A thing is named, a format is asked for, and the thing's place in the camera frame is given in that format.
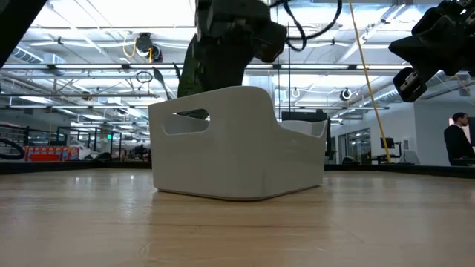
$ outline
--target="man in dark suit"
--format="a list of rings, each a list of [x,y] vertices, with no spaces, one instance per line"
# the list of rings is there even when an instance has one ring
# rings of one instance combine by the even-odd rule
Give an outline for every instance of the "man in dark suit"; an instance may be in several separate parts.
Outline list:
[[[466,166],[466,164],[457,162],[455,159],[475,158],[474,149],[462,129],[462,127],[468,126],[468,115],[465,113],[455,113],[452,119],[453,125],[444,131],[448,160],[452,166]]]

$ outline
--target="black cable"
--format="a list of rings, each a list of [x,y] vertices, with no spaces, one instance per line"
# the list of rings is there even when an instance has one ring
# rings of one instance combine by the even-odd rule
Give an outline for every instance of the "black cable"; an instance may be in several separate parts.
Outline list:
[[[300,25],[300,22],[298,22],[298,20],[294,17],[294,14],[290,10],[289,0],[284,0],[284,9],[287,12],[287,14],[289,14],[289,16],[292,18],[292,20],[294,21],[295,26],[297,27],[298,31],[301,34],[302,47],[301,48],[296,48],[295,46],[293,46],[290,43],[290,40],[292,40],[291,39],[292,37],[290,37],[290,36],[287,37],[286,43],[287,43],[287,45],[289,45],[290,49],[292,49],[294,51],[298,51],[298,52],[303,51],[305,49],[305,47],[307,46],[307,39],[306,39],[306,36],[305,36],[304,29],[302,28],[302,25]]]
[[[11,142],[10,140],[0,138],[0,143],[4,143],[5,145],[9,145],[12,148],[15,148],[19,153],[16,155],[6,155],[0,153],[0,159],[9,159],[9,160],[18,160],[24,158],[24,150],[21,146],[17,145],[15,142]]]
[[[289,45],[289,47],[291,49],[293,49],[295,51],[302,51],[307,46],[307,40],[317,38],[317,37],[321,36],[322,34],[326,33],[328,30],[330,30],[336,24],[336,21],[338,20],[338,18],[341,15],[341,10],[343,9],[343,1],[338,0],[335,16],[333,17],[333,20],[323,30],[321,30],[317,33],[314,33],[312,35],[306,36],[306,34],[304,32],[304,29],[302,28],[301,24],[295,18],[292,10],[290,10],[289,1],[291,1],[291,0],[277,0],[274,4],[271,4],[269,7],[271,7],[271,8],[272,7],[277,7],[278,5],[283,4],[285,11],[287,12],[287,14],[294,21],[294,24],[297,27],[298,31],[300,32],[301,36],[300,37],[291,37],[290,36],[290,37],[287,38],[286,43]],[[290,41],[302,41],[302,48],[294,47],[292,44],[290,44]]]

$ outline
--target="wooden tabletop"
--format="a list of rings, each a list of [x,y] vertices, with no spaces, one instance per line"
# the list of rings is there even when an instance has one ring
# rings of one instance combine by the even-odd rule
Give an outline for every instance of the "wooden tabletop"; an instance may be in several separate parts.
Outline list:
[[[0,266],[475,266],[475,180],[325,176],[263,202],[156,193],[150,170],[2,176]]]

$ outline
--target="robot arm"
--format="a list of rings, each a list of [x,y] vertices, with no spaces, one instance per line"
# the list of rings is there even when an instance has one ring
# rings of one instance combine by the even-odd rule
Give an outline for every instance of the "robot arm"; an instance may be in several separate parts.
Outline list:
[[[475,76],[475,2],[442,1],[423,15],[412,36],[392,42],[389,50],[412,65],[393,80],[404,102],[416,101],[439,70]]]
[[[178,97],[241,85],[253,58],[272,63],[284,50],[287,30],[271,21],[259,0],[197,0],[197,34],[186,51]],[[205,119],[205,111],[182,115]]]

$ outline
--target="yellow cable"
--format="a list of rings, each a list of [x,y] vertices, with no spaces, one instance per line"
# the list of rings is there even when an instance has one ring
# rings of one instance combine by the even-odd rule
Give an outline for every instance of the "yellow cable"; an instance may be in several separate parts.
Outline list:
[[[152,49],[151,48],[148,49],[148,53],[150,54],[150,59],[149,59],[150,62],[149,63],[151,64],[151,56],[152,56]]]
[[[470,90],[468,90],[468,88],[465,86],[465,84],[462,82],[462,80],[459,78],[459,76],[455,74],[455,78],[457,78],[459,80],[460,84],[467,91],[468,95],[472,96],[471,93],[470,93]]]
[[[53,114],[53,109],[50,109],[50,134],[48,136],[47,145],[51,145],[51,133],[53,132],[53,120],[51,119],[51,115]]]
[[[134,39],[134,52],[132,52],[132,55],[129,55],[127,51],[125,51],[125,43],[127,42],[127,36],[124,37],[124,44],[122,45],[122,50],[124,51],[124,55],[126,55],[128,58],[134,57],[135,56],[135,49],[136,43],[137,43],[137,38]]]
[[[359,54],[361,56],[361,63],[363,64],[364,76],[366,77],[366,83],[368,86],[368,90],[370,92],[371,102],[373,103],[374,112],[376,113],[376,119],[378,120],[378,124],[379,124],[379,130],[381,131],[381,136],[383,138],[384,149],[386,150],[387,162],[391,163],[391,155],[389,153],[389,148],[387,147],[383,124],[381,123],[381,119],[379,118],[379,112],[378,112],[378,108],[376,107],[376,101],[374,100],[373,90],[371,89],[371,83],[370,83],[370,78],[368,76],[368,70],[366,68],[366,62],[364,61],[363,47],[361,46],[361,42],[359,40],[358,28],[356,27],[355,13],[353,12],[353,4],[351,0],[348,0],[348,4],[350,4],[351,19],[353,20],[353,26],[355,28],[356,41],[358,42]]]

